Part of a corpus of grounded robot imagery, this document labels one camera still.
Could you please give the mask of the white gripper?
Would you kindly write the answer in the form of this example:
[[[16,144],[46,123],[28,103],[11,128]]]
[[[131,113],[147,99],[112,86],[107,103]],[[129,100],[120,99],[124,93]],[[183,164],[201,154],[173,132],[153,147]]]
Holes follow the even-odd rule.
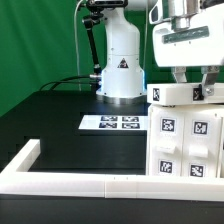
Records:
[[[203,66],[202,94],[212,96],[224,65],[224,0],[157,0],[149,22],[157,65],[172,67],[177,83],[187,82],[185,67]]]

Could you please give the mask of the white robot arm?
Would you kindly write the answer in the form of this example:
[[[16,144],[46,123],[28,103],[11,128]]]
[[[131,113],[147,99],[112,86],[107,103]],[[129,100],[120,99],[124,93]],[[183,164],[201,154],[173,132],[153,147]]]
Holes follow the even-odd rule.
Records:
[[[224,83],[217,81],[224,66],[224,0],[85,0],[90,14],[83,18],[87,33],[104,23],[107,65],[96,58],[97,96],[109,102],[133,102],[174,106],[224,103]],[[140,33],[124,11],[148,10],[155,61],[169,67],[171,84],[147,84],[139,65]]]

